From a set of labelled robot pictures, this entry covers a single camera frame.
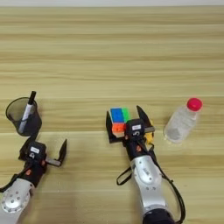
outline pen holder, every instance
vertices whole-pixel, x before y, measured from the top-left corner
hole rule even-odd
[[[16,127],[17,133],[24,137],[38,133],[42,125],[38,112],[38,104],[35,101],[31,106],[28,118],[23,120],[28,101],[28,97],[18,98],[9,104],[5,112],[7,118]]]

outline wood grain surface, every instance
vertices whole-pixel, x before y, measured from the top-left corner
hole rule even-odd
[[[140,224],[129,165],[105,132],[109,108],[136,105],[153,120],[157,158],[185,200],[185,224],[224,221],[224,7],[0,9],[0,184],[21,171],[25,141],[7,105],[38,92],[38,140],[66,162],[49,167],[23,224]],[[177,106],[204,102],[199,125],[182,144],[163,138]],[[171,210],[179,211],[164,186]]]

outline water bottle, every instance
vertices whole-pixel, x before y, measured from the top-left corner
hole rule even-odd
[[[164,136],[173,143],[181,143],[199,120],[202,101],[191,98],[185,106],[179,107],[164,128]]]

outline marker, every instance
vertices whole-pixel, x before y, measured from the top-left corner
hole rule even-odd
[[[24,111],[24,115],[23,115],[23,118],[22,118],[22,122],[20,123],[19,125],[19,128],[18,128],[18,132],[19,133],[23,133],[24,130],[25,130],[25,125],[26,125],[26,122],[27,122],[27,118],[29,117],[30,113],[31,113],[31,110],[32,110],[32,105],[34,103],[34,98],[36,96],[36,92],[35,91],[32,91],[31,92],[31,96],[29,98],[29,101],[25,107],[25,111]]]

